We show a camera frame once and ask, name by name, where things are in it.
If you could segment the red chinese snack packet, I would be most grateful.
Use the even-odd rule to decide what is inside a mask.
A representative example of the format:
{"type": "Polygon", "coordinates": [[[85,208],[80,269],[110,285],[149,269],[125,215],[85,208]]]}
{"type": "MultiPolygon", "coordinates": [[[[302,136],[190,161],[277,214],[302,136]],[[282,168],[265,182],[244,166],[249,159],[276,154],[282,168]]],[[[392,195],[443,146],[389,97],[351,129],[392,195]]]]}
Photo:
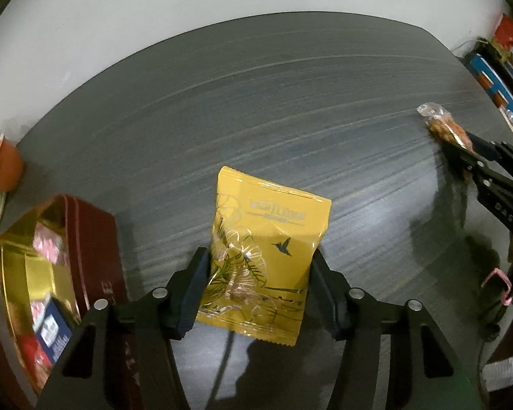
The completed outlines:
{"type": "Polygon", "coordinates": [[[29,379],[41,391],[52,372],[52,363],[34,335],[18,335],[16,342],[29,379]]]}

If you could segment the colourful books pile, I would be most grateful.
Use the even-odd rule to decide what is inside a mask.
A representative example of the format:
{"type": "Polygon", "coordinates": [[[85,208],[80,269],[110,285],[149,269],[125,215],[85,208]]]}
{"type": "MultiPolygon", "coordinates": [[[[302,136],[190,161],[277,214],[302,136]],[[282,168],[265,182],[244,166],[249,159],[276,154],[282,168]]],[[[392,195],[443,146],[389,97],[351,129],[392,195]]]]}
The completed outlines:
{"type": "Polygon", "coordinates": [[[477,39],[462,61],[513,132],[513,18],[503,14],[492,37],[477,39]]]}

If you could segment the clear peanut snack bag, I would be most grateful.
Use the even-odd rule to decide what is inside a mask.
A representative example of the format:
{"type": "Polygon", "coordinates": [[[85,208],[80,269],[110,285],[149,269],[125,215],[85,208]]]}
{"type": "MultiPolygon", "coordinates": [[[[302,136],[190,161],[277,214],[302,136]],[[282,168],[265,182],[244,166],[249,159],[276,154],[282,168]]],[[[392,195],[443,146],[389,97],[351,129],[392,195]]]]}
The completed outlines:
{"type": "Polygon", "coordinates": [[[457,145],[468,152],[474,152],[473,143],[466,130],[440,104],[424,103],[416,110],[424,118],[429,131],[439,140],[457,145]]]}

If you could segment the orange lidded tea cup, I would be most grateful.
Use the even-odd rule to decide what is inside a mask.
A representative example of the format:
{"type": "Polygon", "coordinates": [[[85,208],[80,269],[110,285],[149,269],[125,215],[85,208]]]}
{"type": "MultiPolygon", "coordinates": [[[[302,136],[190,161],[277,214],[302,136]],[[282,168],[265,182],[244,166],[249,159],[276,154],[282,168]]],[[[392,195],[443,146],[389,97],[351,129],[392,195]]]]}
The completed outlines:
{"type": "Polygon", "coordinates": [[[0,136],[0,193],[13,191],[22,177],[24,161],[19,150],[0,136]]]}

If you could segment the pink patterned snack box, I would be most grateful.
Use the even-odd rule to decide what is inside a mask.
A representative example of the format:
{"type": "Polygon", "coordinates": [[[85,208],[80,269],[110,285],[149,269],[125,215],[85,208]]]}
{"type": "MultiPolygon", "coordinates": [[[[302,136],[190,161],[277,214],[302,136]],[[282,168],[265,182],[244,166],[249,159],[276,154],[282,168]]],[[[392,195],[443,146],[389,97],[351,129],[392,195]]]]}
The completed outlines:
{"type": "Polygon", "coordinates": [[[38,222],[35,227],[34,250],[55,265],[68,265],[68,249],[65,238],[55,230],[38,222]]]}

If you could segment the red gold tin box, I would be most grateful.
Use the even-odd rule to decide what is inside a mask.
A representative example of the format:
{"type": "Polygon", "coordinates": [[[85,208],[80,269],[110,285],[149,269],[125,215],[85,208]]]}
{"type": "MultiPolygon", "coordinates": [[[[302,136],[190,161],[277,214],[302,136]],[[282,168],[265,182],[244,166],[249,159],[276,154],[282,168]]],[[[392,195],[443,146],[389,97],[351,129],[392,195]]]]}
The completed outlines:
{"type": "Polygon", "coordinates": [[[16,337],[36,337],[36,310],[46,295],[64,304],[74,321],[101,298],[128,300],[113,215],[66,194],[29,210],[0,235],[0,285],[17,358],[33,391],[41,393],[26,373],[16,337]],[[38,222],[65,238],[68,265],[52,264],[34,250],[38,222]]]}

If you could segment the navy light-blue cracker pack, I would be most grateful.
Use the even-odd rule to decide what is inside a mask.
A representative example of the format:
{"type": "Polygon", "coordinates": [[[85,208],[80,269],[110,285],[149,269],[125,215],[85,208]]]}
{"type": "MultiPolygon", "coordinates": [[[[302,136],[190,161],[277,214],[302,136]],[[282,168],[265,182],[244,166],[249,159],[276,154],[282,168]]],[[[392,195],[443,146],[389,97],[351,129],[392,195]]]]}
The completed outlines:
{"type": "Polygon", "coordinates": [[[39,303],[33,329],[40,348],[53,366],[72,338],[75,326],[71,313],[51,294],[39,303]]]}

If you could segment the yellow bird snack packet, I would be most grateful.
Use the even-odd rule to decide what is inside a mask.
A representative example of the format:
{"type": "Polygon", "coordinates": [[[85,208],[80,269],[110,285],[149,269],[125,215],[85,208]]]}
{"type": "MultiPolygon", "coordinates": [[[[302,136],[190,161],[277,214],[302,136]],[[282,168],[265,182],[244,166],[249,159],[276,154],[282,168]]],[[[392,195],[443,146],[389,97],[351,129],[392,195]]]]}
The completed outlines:
{"type": "Polygon", "coordinates": [[[293,346],[332,202],[222,167],[198,321],[293,346]]]}

